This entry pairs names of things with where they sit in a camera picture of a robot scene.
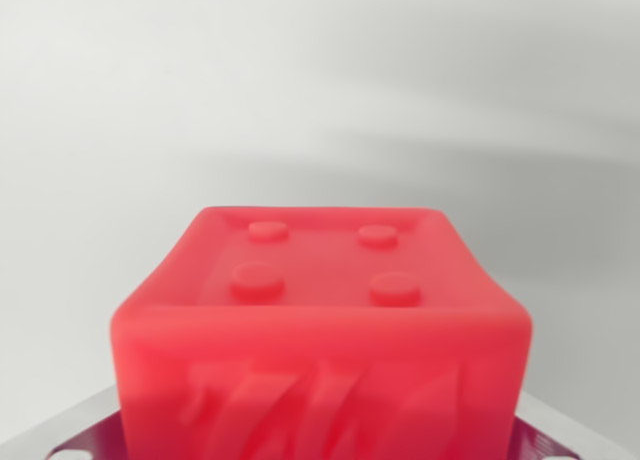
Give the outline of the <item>black-padded silver gripper right finger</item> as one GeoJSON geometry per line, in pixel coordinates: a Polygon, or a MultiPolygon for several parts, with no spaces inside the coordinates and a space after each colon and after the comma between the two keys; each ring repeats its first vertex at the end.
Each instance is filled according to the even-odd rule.
{"type": "Polygon", "coordinates": [[[527,393],[521,393],[513,430],[514,459],[600,459],[594,433],[527,393]]]}

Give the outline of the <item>black-padded silver gripper left finger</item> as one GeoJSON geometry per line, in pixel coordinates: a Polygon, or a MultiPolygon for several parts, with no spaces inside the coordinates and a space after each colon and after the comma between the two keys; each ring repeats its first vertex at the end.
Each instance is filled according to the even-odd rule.
{"type": "Polygon", "coordinates": [[[56,434],[48,459],[125,459],[120,405],[115,386],[64,411],[53,421],[56,434]]]}

